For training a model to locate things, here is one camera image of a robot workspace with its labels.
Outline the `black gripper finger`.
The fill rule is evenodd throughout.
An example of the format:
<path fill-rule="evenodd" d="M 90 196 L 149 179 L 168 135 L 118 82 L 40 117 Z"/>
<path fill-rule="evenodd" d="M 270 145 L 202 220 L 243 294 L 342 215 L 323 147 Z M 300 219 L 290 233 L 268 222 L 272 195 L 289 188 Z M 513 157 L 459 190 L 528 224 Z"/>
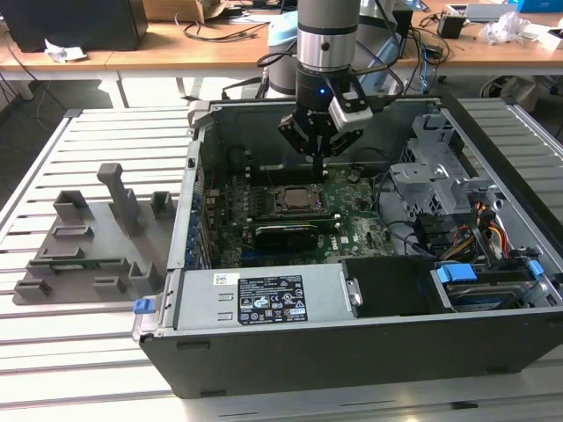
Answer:
<path fill-rule="evenodd" d="M 329 133 L 322 136 L 322 158 L 339 156 L 353 145 L 363 134 L 362 129 L 346 133 Z"/>
<path fill-rule="evenodd" d="M 312 160 L 311 175 L 318 175 L 318 134 L 315 122 L 300 120 L 293 114 L 281 119 L 278 130 L 294 150 Z"/>

